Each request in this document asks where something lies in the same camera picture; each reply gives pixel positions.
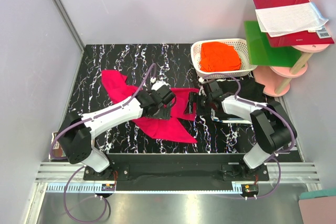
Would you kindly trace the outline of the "magenta t shirt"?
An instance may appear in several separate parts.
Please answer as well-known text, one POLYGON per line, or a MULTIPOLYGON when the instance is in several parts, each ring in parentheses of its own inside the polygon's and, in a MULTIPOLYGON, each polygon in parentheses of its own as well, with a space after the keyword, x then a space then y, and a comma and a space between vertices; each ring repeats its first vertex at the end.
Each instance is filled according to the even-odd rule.
MULTIPOLYGON (((138 87, 126 84, 127 76, 117 70, 104 70, 102 72, 102 84, 113 103, 119 103, 134 94, 138 87)), ((140 118, 133 122, 149 137, 178 143, 195 144, 197 140, 192 137, 184 126, 179 122, 180 119, 194 121, 196 114, 185 114, 189 94, 198 93, 196 88, 172 88, 176 95, 177 102, 171 109, 169 120, 140 118)))

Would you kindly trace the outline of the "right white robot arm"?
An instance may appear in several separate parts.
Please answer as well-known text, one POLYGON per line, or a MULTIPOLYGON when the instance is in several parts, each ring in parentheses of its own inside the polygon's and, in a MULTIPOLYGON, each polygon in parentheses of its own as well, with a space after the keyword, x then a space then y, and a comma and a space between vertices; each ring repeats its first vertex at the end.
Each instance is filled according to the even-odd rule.
POLYGON ((241 83, 237 81, 237 91, 226 92, 218 80, 202 83, 199 92, 189 95, 184 114, 193 111, 209 114, 223 112, 252 124, 256 143, 241 159, 224 174, 243 180, 257 178, 258 172, 272 158, 291 150, 297 138, 297 131, 283 106, 276 101, 259 103, 241 98, 241 83))

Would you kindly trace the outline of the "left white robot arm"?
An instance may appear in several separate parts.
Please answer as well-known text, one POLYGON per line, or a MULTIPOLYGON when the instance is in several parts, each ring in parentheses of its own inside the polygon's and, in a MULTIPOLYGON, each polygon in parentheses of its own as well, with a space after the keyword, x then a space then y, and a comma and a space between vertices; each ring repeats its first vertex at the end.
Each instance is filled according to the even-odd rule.
POLYGON ((105 109, 82 115, 68 114, 57 133, 57 141, 69 163, 89 166, 99 178, 107 180, 113 175, 113 167, 106 154, 94 146, 95 138, 122 123, 152 118, 175 103, 176 95, 168 85, 157 82, 151 90, 136 91, 105 109))

